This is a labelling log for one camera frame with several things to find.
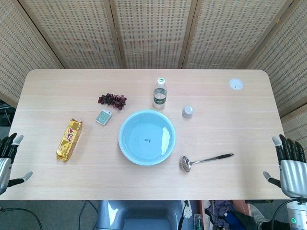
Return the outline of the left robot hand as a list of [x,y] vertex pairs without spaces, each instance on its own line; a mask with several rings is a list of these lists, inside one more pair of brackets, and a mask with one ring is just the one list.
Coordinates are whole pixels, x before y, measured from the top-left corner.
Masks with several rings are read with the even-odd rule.
[[24,183],[33,175],[33,172],[28,172],[21,178],[10,179],[17,149],[23,138],[23,135],[17,136],[17,133],[13,133],[0,141],[0,194],[3,194],[8,187]]

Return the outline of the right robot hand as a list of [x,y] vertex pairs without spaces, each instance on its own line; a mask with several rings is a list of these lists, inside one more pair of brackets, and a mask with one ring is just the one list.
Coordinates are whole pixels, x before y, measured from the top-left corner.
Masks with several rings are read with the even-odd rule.
[[297,141],[272,137],[279,164],[280,179],[275,179],[268,172],[263,172],[265,179],[281,188],[282,192],[291,198],[307,197],[307,160],[304,148]]

